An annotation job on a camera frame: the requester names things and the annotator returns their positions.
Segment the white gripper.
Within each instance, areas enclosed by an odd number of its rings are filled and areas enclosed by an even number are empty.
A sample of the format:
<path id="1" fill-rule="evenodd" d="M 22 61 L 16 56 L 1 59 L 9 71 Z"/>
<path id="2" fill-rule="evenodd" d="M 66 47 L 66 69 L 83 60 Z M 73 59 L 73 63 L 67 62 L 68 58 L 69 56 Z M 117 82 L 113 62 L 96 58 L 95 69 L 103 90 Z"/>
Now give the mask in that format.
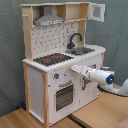
<path id="1" fill-rule="evenodd" d="M 75 71 L 77 73 L 81 73 L 83 76 L 85 76 L 86 78 L 89 78 L 90 75 L 92 73 L 94 73 L 96 71 L 95 68 L 92 68 L 92 67 L 87 67 L 87 66 L 79 66 L 79 65 L 73 65 L 71 67 L 71 70 L 72 71 Z"/>

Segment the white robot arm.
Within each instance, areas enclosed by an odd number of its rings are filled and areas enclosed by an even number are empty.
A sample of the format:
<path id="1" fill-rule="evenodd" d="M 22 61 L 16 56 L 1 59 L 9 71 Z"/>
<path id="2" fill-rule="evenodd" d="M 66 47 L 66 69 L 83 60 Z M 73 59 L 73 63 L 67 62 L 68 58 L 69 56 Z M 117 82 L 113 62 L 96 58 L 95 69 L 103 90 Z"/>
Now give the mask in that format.
<path id="1" fill-rule="evenodd" d="M 72 71 L 75 71 L 89 80 L 96 81 L 98 88 L 106 93 L 114 94 L 117 96 L 128 97 L 128 79 L 123 83 L 120 89 L 113 87 L 114 72 L 98 70 L 87 66 L 73 65 Z"/>

